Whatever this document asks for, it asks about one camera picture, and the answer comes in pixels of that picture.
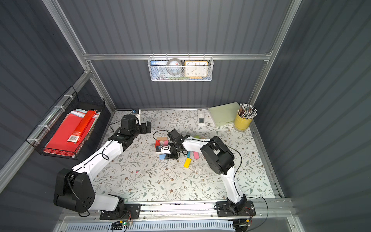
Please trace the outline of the numbered wood block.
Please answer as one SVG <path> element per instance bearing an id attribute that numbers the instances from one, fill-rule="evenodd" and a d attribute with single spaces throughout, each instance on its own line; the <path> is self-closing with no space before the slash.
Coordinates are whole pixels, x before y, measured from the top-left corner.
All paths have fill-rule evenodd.
<path id="1" fill-rule="evenodd" d="M 167 137 L 157 137 L 157 140 L 159 141 L 168 141 Z"/>

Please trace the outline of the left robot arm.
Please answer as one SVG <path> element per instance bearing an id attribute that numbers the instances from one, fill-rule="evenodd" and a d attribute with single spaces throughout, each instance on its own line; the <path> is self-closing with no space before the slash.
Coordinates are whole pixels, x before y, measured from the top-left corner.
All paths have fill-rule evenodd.
<path id="1" fill-rule="evenodd" d="M 54 205 L 87 217 L 92 210 L 123 215 L 125 200 L 98 194 L 92 181 L 100 171 L 122 154 L 140 134 L 151 133 L 151 122 L 141 122 L 139 114 L 125 115 L 121 126 L 94 154 L 71 169 L 62 169 L 56 178 Z"/>

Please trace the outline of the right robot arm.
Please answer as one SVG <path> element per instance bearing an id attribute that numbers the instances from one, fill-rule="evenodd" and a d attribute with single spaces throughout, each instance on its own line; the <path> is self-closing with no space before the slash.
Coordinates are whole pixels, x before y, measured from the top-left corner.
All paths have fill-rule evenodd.
<path id="1" fill-rule="evenodd" d="M 175 158 L 181 152 L 201 153 L 211 170 L 220 175 L 227 192 L 227 201 L 231 211 L 239 212 L 244 208 L 247 198 L 238 186 L 237 171 L 234 168 L 235 156 L 219 137 L 197 139 L 189 135 L 182 136 L 175 129 L 168 133 L 168 137 L 170 138 L 171 158 Z"/>

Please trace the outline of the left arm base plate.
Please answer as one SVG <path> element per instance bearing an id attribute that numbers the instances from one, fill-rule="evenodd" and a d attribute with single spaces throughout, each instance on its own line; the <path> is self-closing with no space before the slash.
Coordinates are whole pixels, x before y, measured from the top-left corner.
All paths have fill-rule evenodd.
<path id="1" fill-rule="evenodd" d="M 119 205 L 114 211 L 102 211 L 100 214 L 100 220 L 138 219 L 140 211 L 140 204 L 123 204 Z"/>

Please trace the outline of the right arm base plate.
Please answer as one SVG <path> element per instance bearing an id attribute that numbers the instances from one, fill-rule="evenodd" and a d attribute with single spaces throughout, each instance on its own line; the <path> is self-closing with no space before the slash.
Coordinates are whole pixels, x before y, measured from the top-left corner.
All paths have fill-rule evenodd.
<path id="1" fill-rule="evenodd" d="M 234 204 L 228 201 L 216 202 L 214 209 L 219 217 L 253 217 L 256 216 L 255 207 L 252 201 L 242 204 Z"/>

